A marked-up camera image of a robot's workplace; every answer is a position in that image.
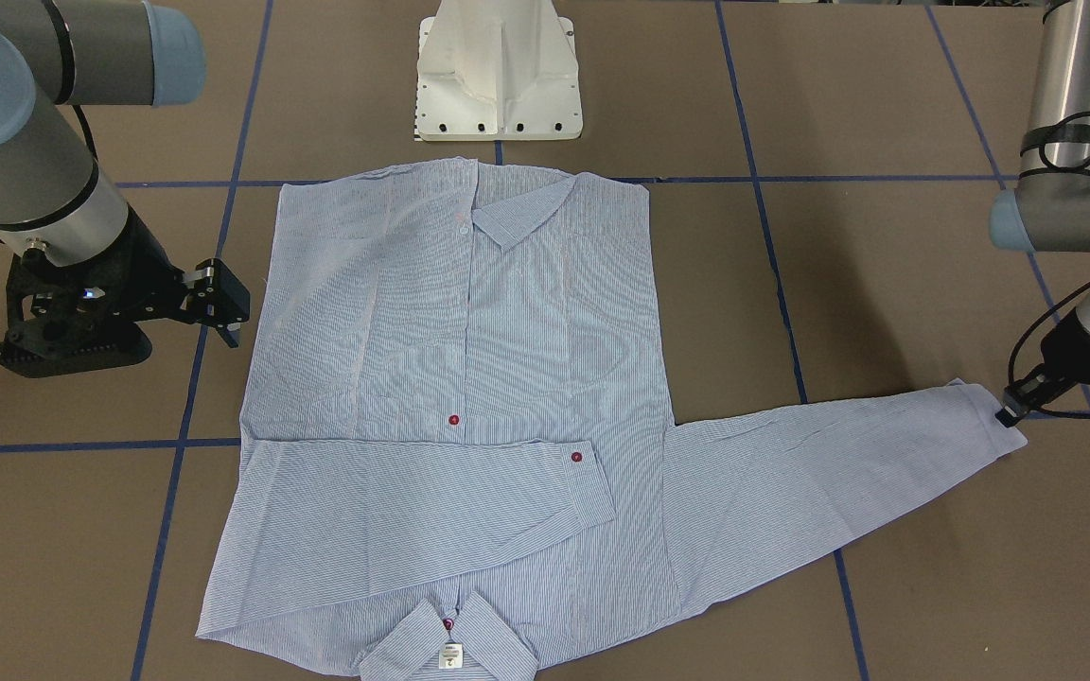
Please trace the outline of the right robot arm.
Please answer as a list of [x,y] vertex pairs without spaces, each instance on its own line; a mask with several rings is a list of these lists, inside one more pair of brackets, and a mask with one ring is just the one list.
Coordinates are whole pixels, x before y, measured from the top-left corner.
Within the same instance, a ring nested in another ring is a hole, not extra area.
[[11,251],[0,365],[86,374],[152,354],[140,323],[211,329],[251,316],[223,260],[169,260],[105,171],[86,105],[185,105],[206,81],[201,34],[152,1],[0,1],[0,244]]

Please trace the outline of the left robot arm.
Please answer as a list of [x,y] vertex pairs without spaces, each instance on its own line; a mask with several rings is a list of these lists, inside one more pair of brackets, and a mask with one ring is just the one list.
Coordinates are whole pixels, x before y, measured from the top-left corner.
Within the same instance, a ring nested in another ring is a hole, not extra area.
[[[990,212],[1000,250],[1090,253],[1090,1],[1047,1],[1016,185]],[[1090,283],[1059,301],[1026,376],[1008,368],[996,419],[1007,428],[1090,385]]]

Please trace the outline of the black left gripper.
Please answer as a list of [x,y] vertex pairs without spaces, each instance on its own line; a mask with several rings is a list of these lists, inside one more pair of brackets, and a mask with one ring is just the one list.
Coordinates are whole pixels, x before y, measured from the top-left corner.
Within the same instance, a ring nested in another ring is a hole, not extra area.
[[1090,421],[1090,414],[1085,412],[1049,408],[1051,402],[1074,388],[1090,385],[1090,340],[1082,340],[1079,344],[1068,343],[1064,353],[1051,353],[1024,378],[1016,378],[1015,361],[1024,344],[1020,340],[1012,349],[1009,384],[1005,387],[1005,404],[996,410],[996,422],[1012,429],[1033,413],[1052,418]]

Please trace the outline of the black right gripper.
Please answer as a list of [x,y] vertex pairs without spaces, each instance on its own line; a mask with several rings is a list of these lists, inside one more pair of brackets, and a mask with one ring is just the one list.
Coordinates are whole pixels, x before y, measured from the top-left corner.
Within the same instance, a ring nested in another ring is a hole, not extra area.
[[238,348],[250,318],[249,289],[223,260],[182,271],[131,210],[113,244],[75,266],[35,247],[13,257],[0,365],[26,378],[138,365],[152,354],[140,323],[150,320],[203,326]]

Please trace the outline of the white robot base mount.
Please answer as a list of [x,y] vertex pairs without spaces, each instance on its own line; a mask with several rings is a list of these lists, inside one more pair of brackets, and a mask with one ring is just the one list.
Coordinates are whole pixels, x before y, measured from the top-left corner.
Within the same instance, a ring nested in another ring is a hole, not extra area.
[[417,27],[417,141],[574,141],[576,31],[552,1],[443,1]]

